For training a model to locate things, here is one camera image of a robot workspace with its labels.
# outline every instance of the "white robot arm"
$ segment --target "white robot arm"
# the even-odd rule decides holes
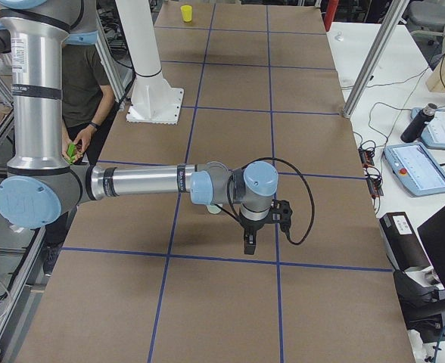
[[[117,4],[122,21],[132,7],[138,12],[136,23],[143,23],[145,56],[132,52],[132,57],[137,77],[148,84],[137,88],[136,83],[134,96],[151,89],[153,99],[169,86],[162,77],[148,1],[118,0]],[[230,205],[244,228],[245,253],[254,253],[257,230],[266,223],[280,223],[289,230],[288,202],[272,198],[278,173],[262,160],[234,171],[220,163],[150,169],[70,166],[61,156],[61,44],[96,41],[95,0],[0,0],[0,5],[1,22],[11,35],[16,138],[16,155],[8,162],[9,177],[0,184],[0,213],[6,219],[38,228],[90,200],[187,192],[193,203]],[[131,46],[133,23],[125,26],[131,50],[135,49],[133,43]],[[160,94],[165,96],[156,100],[155,110],[173,107],[171,92],[167,97],[164,90]],[[182,93],[174,94],[182,102]],[[153,116],[144,115],[144,105],[137,108],[134,103],[135,114]],[[241,204],[239,213],[235,213],[235,203]]]

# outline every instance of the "black cylinder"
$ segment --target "black cylinder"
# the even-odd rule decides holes
[[[435,104],[428,104],[428,106],[420,110],[402,133],[401,140],[413,142],[421,136],[425,127],[433,120],[436,109],[437,106]]]

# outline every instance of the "label on robot arm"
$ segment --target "label on robot arm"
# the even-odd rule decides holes
[[[411,228],[404,216],[393,216],[394,224],[396,225],[399,234],[412,234]]]
[[[22,38],[12,38],[11,53],[12,53],[12,72],[14,73],[27,72],[26,40]]]

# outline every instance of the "red object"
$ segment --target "red object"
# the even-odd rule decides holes
[[[335,12],[337,11],[338,0],[330,0],[327,5],[327,12],[323,19],[323,25],[325,25],[325,31],[330,30],[331,22],[334,21]]]

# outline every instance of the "gray chair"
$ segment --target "gray chair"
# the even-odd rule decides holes
[[[409,20],[421,29],[411,36],[425,34],[442,38],[442,52],[445,52],[445,5],[436,2],[412,2],[408,7]]]

